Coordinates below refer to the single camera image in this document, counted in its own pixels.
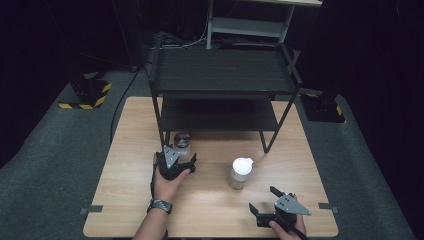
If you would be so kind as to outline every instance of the wooden table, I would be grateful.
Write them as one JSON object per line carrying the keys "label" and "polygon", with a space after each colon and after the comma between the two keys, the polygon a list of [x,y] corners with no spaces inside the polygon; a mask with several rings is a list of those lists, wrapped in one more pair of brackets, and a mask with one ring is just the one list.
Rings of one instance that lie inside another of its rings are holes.
{"label": "wooden table", "polygon": [[320,7],[319,0],[246,0],[263,3],[285,4],[289,6],[286,17],[281,22],[268,22],[236,18],[223,18],[213,16],[214,0],[209,0],[208,35],[206,49],[211,49],[212,33],[232,33],[263,37],[278,38],[278,43],[283,43],[296,6]]}
{"label": "wooden table", "polygon": [[[282,114],[286,102],[273,102]],[[308,236],[332,237],[338,228],[328,203],[296,108],[291,108],[273,150],[264,154],[257,132],[194,132],[192,153],[197,170],[181,186],[169,220],[170,237],[276,237],[269,228],[256,227],[249,211],[252,203],[260,212],[273,209],[275,186],[294,192],[312,212],[305,216]],[[88,237],[132,237],[146,215],[151,199],[152,159],[160,140],[151,98],[127,99],[109,155],[84,227]],[[231,164],[237,157],[254,160],[253,170],[242,190],[227,184]]]}

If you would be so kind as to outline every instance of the wristwatch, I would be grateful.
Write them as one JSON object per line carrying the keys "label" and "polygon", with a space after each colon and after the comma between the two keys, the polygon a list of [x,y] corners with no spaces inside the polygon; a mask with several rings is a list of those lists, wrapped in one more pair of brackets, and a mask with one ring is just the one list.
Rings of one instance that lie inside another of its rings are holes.
{"label": "wristwatch", "polygon": [[147,208],[147,212],[149,212],[152,208],[160,208],[171,214],[172,212],[172,204],[163,200],[152,199],[150,200],[149,207]]}

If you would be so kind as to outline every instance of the metal frame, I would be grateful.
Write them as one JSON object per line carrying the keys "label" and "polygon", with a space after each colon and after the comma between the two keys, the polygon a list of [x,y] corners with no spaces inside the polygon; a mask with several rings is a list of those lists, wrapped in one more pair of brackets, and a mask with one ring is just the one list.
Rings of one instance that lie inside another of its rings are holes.
{"label": "metal frame", "polygon": [[[271,147],[272,147],[275,139],[277,138],[277,134],[279,133],[281,127],[283,126],[284,120],[286,119],[286,117],[287,117],[287,115],[290,111],[290,108],[293,105],[294,100],[297,97],[299,90],[302,86],[302,80],[300,79],[300,76],[297,73],[296,68],[294,67],[294,62],[290,58],[290,55],[287,51],[287,48],[282,43],[280,43],[279,46],[280,46],[279,50],[280,50],[283,58],[285,58],[285,60],[287,61],[286,67],[291,68],[291,77],[292,77],[292,80],[294,81],[295,88],[294,88],[293,91],[290,92],[290,95],[291,95],[290,100],[289,100],[289,102],[288,102],[279,122],[278,122],[277,128],[275,129],[268,145],[266,144],[265,136],[264,136],[264,133],[263,133],[264,131],[261,131],[261,130],[259,131],[259,135],[260,135],[261,142],[262,142],[262,147],[263,147],[265,153],[268,153],[271,150]],[[149,74],[149,86],[150,86],[151,97],[152,97],[152,101],[153,101],[156,121],[157,121],[157,124],[158,124],[161,146],[163,147],[164,145],[169,144],[170,131],[164,131],[163,130],[162,121],[161,121],[161,113],[159,111],[159,104],[158,104],[158,100],[157,100],[157,98],[159,96],[159,92],[157,92],[157,88],[156,88],[156,84],[155,84],[155,77],[156,77],[156,71],[157,71],[157,64],[158,64],[158,61],[159,61],[160,49],[161,49],[161,43],[159,42],[156,45],[156,48],[155,48],[154,53],[153,53],[152,68],[151,68],[151,71],[150,71],[150,74]]]}
{"label": "metal frame", "polygon": [[206,49],[212,49],[212,33],[214,32],[276,37],[278,38],[278,43],[283,43],[295,10],[295,5],[289,5],[284,22],[265,22],[234,18],[214,18],[213,5],[213,0],[209,0]]}

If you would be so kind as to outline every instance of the human arm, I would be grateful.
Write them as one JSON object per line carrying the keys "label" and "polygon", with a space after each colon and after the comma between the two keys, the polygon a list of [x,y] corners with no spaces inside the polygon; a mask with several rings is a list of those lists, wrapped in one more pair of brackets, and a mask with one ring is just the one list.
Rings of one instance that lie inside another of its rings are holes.
{"label": "human arm", "polygon": [[[169,181],[162,177],[159,169],[156,168],[154,176],[154,199],[163,200],[168,203],[173,202],[177,190],[186,176],[190,174],[190,169],[184,170],[174,180]],[[152,208],[144,218],[138,228],[134,240],[162,240],[166,233],[169,214],[162,209]]]}
{"label": "human arm", "polygon": [[[295,232],[289,231],[286,232],[278,223],[274,221],[269,222],[269,226],[274,230],[274,232],[278,235],[281,240],[299,240],[301,239]],[[303,215],[296,215],[296,224],[294,227],[302,232],[306,236],[306,226],[303,222]]]}

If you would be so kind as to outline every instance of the yellow and black hazard tape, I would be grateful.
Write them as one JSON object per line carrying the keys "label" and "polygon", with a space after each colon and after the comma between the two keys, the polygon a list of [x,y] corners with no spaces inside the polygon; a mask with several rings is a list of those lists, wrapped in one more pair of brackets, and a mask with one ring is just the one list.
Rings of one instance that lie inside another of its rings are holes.
{"label": "yellow and black hazard tape", "polygon": [[101,94],[96,99],[96,101],[93,101],[93,103],[59,102],[59,107],[63,109],[84,109],[84,110],[100,108],[102,104],[104,103],[106,99],[106,94],[108,93],[111,87],[112,87],[112,83],[108,83],[107,85],[105,85],[102,89]]}
{"label": "yellow and black hazard tape", "polygon": [[[319,97],[316,94],[310,94],[310,93],[309,94],[306,94],[306,95],[308,95],[309,97]],[[337,114],[339,114],[339,116],[342,116],[343,115],[342,108],[340,107],[339,104],[337,104],[337,106],[336,106],[336,111],[337,111]]]}

